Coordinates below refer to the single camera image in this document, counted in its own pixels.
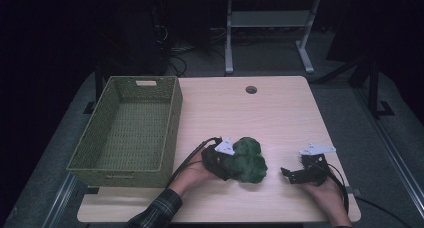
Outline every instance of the table leg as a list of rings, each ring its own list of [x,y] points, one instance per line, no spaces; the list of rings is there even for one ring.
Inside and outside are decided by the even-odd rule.
[[[300,58],[302,59],[303,66],[305,67],[306,73],[314,73],[314,68],[312,67],[311,60],[309,59],[308,53],[306,52],[306,42],[308,41],[309,34],[311,33],[312,25],[314,24],[315,16],[318,10],[320,0],[314,0],[312,4],[311,11],[308,15],[308,20],[305,26],[305,34],[303,35],[302,40],[296,41],[296,47],[299,51]]]
[[[225,73],[232,74],[233,72],[233,51],[231,50],[231,0],[229,0],[227,10],[227,43],[225,44]]]

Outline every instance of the person's arm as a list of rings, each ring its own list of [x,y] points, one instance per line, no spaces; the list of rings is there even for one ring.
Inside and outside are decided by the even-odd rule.
[[[336,183],[327,177],[320,186],[300,185],[307,191],[327,216],[332,227],[352,227],[352,222],[343,205],[343,196]]]
[[[217,177],[203,166],[199,151],[187,167],[175,178],[147,209],[131,218],[126,228],[165,228],[182,206],[181,197],[190,189],[201,185],[208,179]]]

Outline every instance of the basket handle hole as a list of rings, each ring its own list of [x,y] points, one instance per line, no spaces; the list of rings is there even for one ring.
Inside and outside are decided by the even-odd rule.
[[[106,175],[106,179],[133,179],[132,175]]]
[[[157,86],[158,85],[156,83],[156,81],[141,81],[141,80],[138,80],[138,81],[135,81],[135,83],[138,86]]]

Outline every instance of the grommet hole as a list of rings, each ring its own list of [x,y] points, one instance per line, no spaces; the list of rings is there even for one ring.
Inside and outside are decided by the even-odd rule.
[[[258,92],[258,89],[255,86],[248,86],[246,87],[246,92],[249,94],[255,94]]]

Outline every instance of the metal stand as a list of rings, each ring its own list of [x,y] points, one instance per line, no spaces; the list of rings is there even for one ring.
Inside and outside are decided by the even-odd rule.
[[[100,96],[103,92],[103,77],[101,73],[100,65],[96,67],[94,70],[94,81],[96,86],[96,100],[88,102],[87,106],[84,109],[83,114],[92,114],[94,111],[94,108],[97,105],[97,102],[99,102]]]
[[[296,41],[306,73],[314,72],[308,53],[306,42],[311,33],[312,25],[320,0],[314,0],[310,10],[300,11],[232,11],[231,0],[228,1],[227,9],[227,42],[225,44],[225,72],[232,74],[233,53],[231,49],[232,27],[304,27],[305,33],[302,40]]]
[[[352,76],[349,79],[349,84],[353,88],[361,88],[365,80],[369,77],[369,88],[368,88],[368,109],[374,115],[376,119],[379,116],[394,115],[393,110],[390,108],[386,101],[380,101],[383,110],[378,110],[378,66],[375,60],[370,59],[365,55],[358,56],[351,62],[337,68],[336,70],[324,75],[321,78],[310,81],[309,84],[324,84],[327,81],[335,78],[339,74],[345,71],[355,68]]]

